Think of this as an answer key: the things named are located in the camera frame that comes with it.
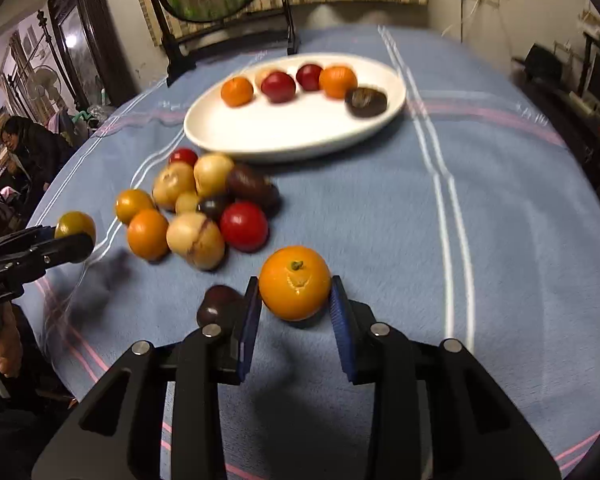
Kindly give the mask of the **person's left hand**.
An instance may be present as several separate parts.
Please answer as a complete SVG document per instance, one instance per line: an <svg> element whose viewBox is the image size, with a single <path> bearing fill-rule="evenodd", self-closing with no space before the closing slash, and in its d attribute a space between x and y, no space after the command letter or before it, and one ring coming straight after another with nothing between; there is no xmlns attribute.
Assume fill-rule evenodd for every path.
<svg viewBox="0 0 600 480"><path fill-rule="evenodd" d="M12 304L2 305L3 328L0 333L0 372L13 378L19 374L22 345Z"/></svg>

